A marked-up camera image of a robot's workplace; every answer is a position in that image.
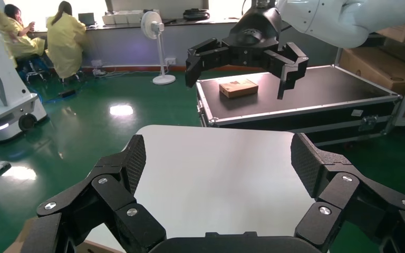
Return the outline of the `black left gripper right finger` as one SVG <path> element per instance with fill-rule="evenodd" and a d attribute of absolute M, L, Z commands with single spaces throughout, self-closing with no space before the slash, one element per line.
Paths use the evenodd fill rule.
<path fill-rule="evenodd" d="M 380 252 L 405 252 L 405 194 L 367 178 L 347 158 L 320 150 L 302 133 L 292 137 L 291 164 L 314 199 L 295 228 L 296 238 L 327 252 L 349 222 Z"/>

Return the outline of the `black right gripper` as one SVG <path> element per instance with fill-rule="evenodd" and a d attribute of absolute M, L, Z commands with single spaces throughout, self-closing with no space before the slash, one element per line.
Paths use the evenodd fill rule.
<path fill-rule="evenodd" d="M 279 78 L 277 99 L 306 73 L 309 58 L 293 42 L 278 52 L 282 19 L 275 7 L 250 8 L 221 41 L 205 40 L 187 50 L 185 82 L 192 88 L 203 71 L 225 65 L 261 67 Z"/>

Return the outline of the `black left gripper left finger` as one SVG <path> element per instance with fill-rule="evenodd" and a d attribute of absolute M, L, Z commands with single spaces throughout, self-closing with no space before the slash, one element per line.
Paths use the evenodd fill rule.
<path fill-rule="evenodd" d="M 134 196 L 145 165 L 144 138 L 134 135 L 121 152 L 100 158 L 82 181 L 39 205 L 21 251 L 76 252 L 99 225 L 127 252 L 152 251 L 166 230 Z"/>

